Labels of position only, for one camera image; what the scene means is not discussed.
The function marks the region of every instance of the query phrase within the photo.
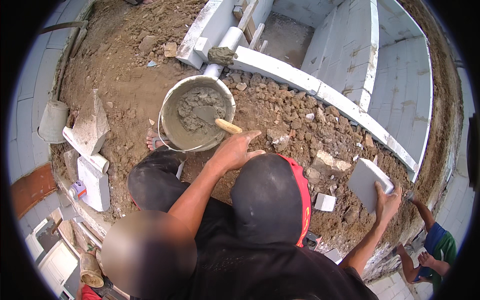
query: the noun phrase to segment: pvc pipe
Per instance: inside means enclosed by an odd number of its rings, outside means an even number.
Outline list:
[[[223,36],[219,47],[228,47],[230,50],[235,51],[237,46],[243,36],[243,32],[238,27],[230,27],[227,30],[227,33]],[[204,75],[212,76],[212,77],[219,77],[223,71],[223,66],[217,64],[209,64],[205,69]]]
[[[85,232],[85,234],[100,248],[102,249],[102,242],[82,223],[77,223],[77,225]]]
[[[80,147],[78,146],[77,142],[73,138],[72,129],[65,126],[62,131],[63,136],[67,139],[67,141],[72,145],[75,150],[80,153],[81,156],[85,157],[97,170],[105,174],[110,166],[110,162],[106,160],[103,156],[96,153],[93,155],[88,155],[81,151]]]

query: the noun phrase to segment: trowel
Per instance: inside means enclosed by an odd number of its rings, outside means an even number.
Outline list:
[[[235,126],[232,123],[225,121],[224,119],[220,119],[217,111],[213,106],[197,106],[193,108],[193,113],[205,122],[216,124],[218,127],[227,131],[228,133],[237,134],[243,131],[242,128]]]

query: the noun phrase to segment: bucket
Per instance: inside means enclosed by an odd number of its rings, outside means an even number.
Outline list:
[[[80,279],[88,286],[101,288],[103,277],[96,258],[90,253],[80,254]]]
[[[210,87],[217,92],[225,103],[225,120],[233,121],[235,116],[235,100],[227,86],[217,77],[207,75],[196,75],[179,81],[171,88],[160,110],[160,118],[163,129],[168,139],[178,148],[185,151],[206,151],[219,144],[225,137],[225,131],[218,127],[207,135],[197,133],[193,134],[184,129],[180,123],[180,115],[177,110],[177,104],[181,96],[196,87]]]
[[[43,112],[40,126],[36,132],[46,143],[61,144],[66,142],[62,135],[63,127],[67,124],[68,106],[60,101],[50,100]]]

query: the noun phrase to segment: metal can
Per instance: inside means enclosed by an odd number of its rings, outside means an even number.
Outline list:
[[[78,202],[78,200],[87,194],[87,188],[81,180],[77,180],[70,186],[68,194],[70,194],[70,197]]]

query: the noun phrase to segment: mortar bucket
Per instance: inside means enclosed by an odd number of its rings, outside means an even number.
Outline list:
[[[66,142],[62,130],[67,124],[67,118],[68,106],[65,103],[56,100],[48,101],[36,131],[38,136],[49,144]]]
[[[80,254],[80,279],[94,288],[101,288],[104,284],[98,261],[90,253]]]
[[[168,139],[178,148],[186,151],[206,151],[219,144],[225,137],[225,131],[215,127],[207,135],[188,132],[180,123],[177,104],[181,96],[196,87],[210,87],[220,93],[225,103],[225,120],[233,121],[235,116],[235,100],[227,86],[217,77],[196,75],[179,81],[171,88],[160,110],[163,129]]]

